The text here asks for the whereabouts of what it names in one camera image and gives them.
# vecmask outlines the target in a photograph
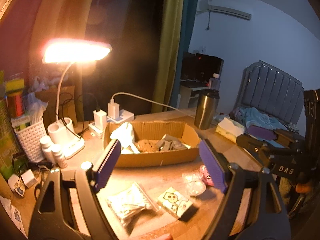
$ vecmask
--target screw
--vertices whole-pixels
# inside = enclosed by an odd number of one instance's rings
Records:
[[[236,163],[230,163],[229,168],[233,170],[237,170],[239,168],[239,165]]]
[[[262,173],[269,174],[270,170],[266,167],[262,168]]]

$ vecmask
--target human hand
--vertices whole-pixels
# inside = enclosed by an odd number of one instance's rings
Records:
[[[129,238],[128,240],[141,240],[139,236],[134,237],[134,238]],[[172,240],[172,236],[170,234],[165,234],[162,236],[159,236],[158,238],[155,238],[153,240]]]

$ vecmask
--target pink plush toy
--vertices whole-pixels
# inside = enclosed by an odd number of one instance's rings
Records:
[[[205,184],[209,185],[209,186],[214,186],[213,181],[211,180],[211,176],[207,170],[207,168],[202,165],[200,167],[200,172],[202,173],[202,180],[204,181]]]

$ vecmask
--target gray tufted headboard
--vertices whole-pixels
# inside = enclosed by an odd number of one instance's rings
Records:
[[[235,107],[255,107],[283,123],[297,124],[303,90],[302,82],[259,60],[245,68]]]

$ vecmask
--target cardboard tray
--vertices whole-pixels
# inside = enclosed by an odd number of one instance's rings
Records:
[[[172,150],[154,153],[121,154],[117,168],[152,167],[194,161],[198,154],[200,138],[196,131],[185,122],[130,122],[133,126],[135,141],[142,139],[160,140],[165,134],[177,137],[181,142],[191,146],[191,149]],[[104,130],[103,147],[111,141],[110,134],[120,124],[108,123]]]

